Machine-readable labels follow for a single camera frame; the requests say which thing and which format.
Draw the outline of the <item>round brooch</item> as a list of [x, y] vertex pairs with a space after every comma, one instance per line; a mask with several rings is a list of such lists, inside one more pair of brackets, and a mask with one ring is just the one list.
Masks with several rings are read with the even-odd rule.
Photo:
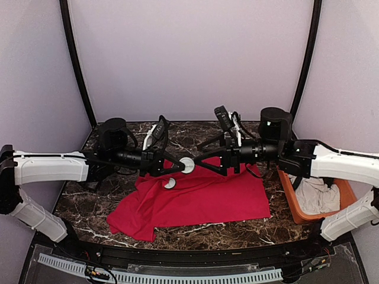
[[184, 165], [184, 170], [181, 171], [183, 174], [190, 174], [194, 171], [195, 163], [193, 159], [189, 157], [183, 157], [179, 161]]
[[175, 186], [176, 186], [176, 180], [174, 178], [170, 177], [169, 180], [167, 181], [167, 183], [164, 185], [164, 188], [171, 190]]

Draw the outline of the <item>magenta t-shirt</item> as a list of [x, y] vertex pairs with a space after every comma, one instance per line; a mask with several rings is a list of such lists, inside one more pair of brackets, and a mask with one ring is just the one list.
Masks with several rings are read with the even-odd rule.
[[[197, 166], [190, 174], [181, 172], [136, 180], [136, 191], [127, 195], [107, 217], [113, 234], [153, 242], [155, 228], [269, 218], [269, 201], [255, 165], [241, 165], [227, 176]], [[169, 178], [176, 186], [164, 185]]]

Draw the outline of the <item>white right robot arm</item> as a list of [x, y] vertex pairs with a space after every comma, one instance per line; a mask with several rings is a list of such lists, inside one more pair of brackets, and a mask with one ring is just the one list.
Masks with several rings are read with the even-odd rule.
[[205, 150], [194, 160], [215, 173], [251, 171], [259, 162], [275, 165], [285, 190], [293, 219], [313, 222], [313, 235], [302, 244], [306, 256], [324, 249], [361, 225], [378, 224], [378, 155], [333, 148], [319, 140], [297, 140], [292, 136], [293, 118], [280, 108], [261, 111], [259, 137], [252, 138], [236, 112], [223, 106], [215, 109], [221, 134], [219, 147]]

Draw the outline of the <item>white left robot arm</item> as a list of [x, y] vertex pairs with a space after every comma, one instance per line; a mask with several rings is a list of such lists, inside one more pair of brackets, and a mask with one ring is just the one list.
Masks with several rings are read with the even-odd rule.
[[94, 149], [70, 153], [27, 153], [7, 144], [1, 148], [1, 214], [9, 215], [46, 236], [71, 258], [83, 254], [83, 244], [68, 221], [36, 202], [27, 189], [53, 189], [63, 182], [98, 185], [119, 173], [153, 177], [184, 172], [185, 163], [166, 151], [169, 122], [159, 117], [140, 146], [122, 118], [98, 127]]

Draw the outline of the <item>black brooch display box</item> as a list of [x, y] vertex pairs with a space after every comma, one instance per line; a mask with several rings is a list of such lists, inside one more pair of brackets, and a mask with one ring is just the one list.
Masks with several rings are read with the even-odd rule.
[[85, 184], [85, 188], [90, 192], [96, 192], [100, 188], [101, 184], [102, 182], [88, 182]]

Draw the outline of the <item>white garment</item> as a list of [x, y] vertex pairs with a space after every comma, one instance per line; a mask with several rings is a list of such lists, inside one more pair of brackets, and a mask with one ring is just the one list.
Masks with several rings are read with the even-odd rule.
[[321, 178], [307, 179], [293, 175], [288, 177], [303, 213], [317, 215], [341, 209], [341, 195], [336, 184], [328, 185]]

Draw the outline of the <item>orange plastic basket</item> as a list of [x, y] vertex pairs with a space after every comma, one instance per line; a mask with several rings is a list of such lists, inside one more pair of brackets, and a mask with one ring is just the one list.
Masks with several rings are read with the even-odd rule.
[[278, 171], [293, 220], [296, 224], [315, 222], [347, 208], [357, 198], [346, 180], [335, 179], [328, 186], [322, 179], [303, 179], [293, 187], [296, 177]]

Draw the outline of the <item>black front rail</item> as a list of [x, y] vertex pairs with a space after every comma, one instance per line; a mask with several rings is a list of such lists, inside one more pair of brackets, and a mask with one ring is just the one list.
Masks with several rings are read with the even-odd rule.
[[258, 263], [262, 267], [277, 266], [298, 269], [311, 259], [325, 257], [332, 265], [358, 264], [359, 254], [350, 233], [332, 244], [312, 244], [310, 240], [271, 246], [225, 250], [153, 250], [127, 248], [80, 241], [80, 248], [89, 254], [90, 262], [105, 267], [127, 267], [129, 264], [152, 266], [210, 267]]

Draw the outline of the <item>black right frame post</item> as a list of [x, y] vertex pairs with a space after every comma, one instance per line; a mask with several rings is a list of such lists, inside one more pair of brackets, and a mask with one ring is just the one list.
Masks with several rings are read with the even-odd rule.
[[296, 91], [294, 93], [294, 98], [293, 98], [291, 108], [290, 108], [290, 113], [293, 116], [293, 120], [295, 120], [296, 115], [298, 113], [301, 99], [303, 97], [304, 89], [306, 86], [307, 78], [309, 75], [311, 61], [313, 58], [313, 52], [316, 45], [317, 33], [319, 29], [320, 15], [322, 11], [322, 2], [323, 2], [322, 0], [313, 1], [310, 29], [309, 29], [309, 35], [307, 38], [306, 49], [304, 52], [303, 64], [301, 66]]

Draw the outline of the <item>black frame post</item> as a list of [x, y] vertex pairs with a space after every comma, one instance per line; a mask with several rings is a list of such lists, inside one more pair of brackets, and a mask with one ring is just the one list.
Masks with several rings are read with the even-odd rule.
[[301, 99], [303, 97], [304, 89], [306, 86], [307, 78], [309, 75], [311, 61], [313, 58], [313, 52], [316, 45], [317, 33], [319, 29], [320, 15], [322, 11], [322, 2], [323, 2], [322, 0], [313, 1], [310, 29], [309, 29], [309, 35], [307, 38], [306, 49], [304, 52], [303, 64], [301, 66], [296, 91], [294, 93], [294, 98], [293, 98], [291, 108], [290, 108], [290, 113], [293, 116], [293, 120], [295, 120], [296, 115], [298, 113]]
[[81, 64], [79, 61], [78, 51], [77, 51], [76, 42], [75, 42], [75, 36], [73, 33], [72, 21], [70, 17], [69, 1], [60, 0], [59, 5], [60, 5], [60, 13], [61, 13], [61, 18], [62, 18], [62, 23], [63, 23], [63, 29], [65, 32], [66, 45], [68, 47], [68, 52], [70, 56], [72, 69], [75, 75], [76, 84], [78, 86], [79, 94], [81, 97], [83, 107], [85, 109], [87, 119], [90, 123], [91, 128], [93, 129], [97, 125], [97, 120], [95, 118], [94, 110], [91, 105], [91, 101], [90, 101], [88, 91], [86, 88], [84, 76], [82, 73]]

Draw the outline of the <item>black left frame post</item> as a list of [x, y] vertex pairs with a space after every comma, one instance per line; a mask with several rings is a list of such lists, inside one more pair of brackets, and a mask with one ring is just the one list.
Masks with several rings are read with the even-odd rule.
[[93, 129], [97, 125], [97, 120], [95, 118], [94, 110], [91, 105], [91, 101], [90, 101], [88, 91], [86, 88], [84, 76], [82, 73], [81, 64], [79, 61], [78, 51], [77, 51], [76, 42], [75, 42], [75, 36], [73, 33], [72, 21], [70, 17], [69, 1], [60, 0], [59, 5], [60, 5], [60, 13], [61, 13], [61, 18], [62, 18], [62, 23], [63, 23], [63, 29], [65, 32], [66, 45], [68, 47], [68, 52], [70, 56], [72, 69], [75, 75], [76, 84], [78, 86], [79, 94], [81, 97], [83, 107], [85, 109], [87, 119], [90, 123], [91, 128]]

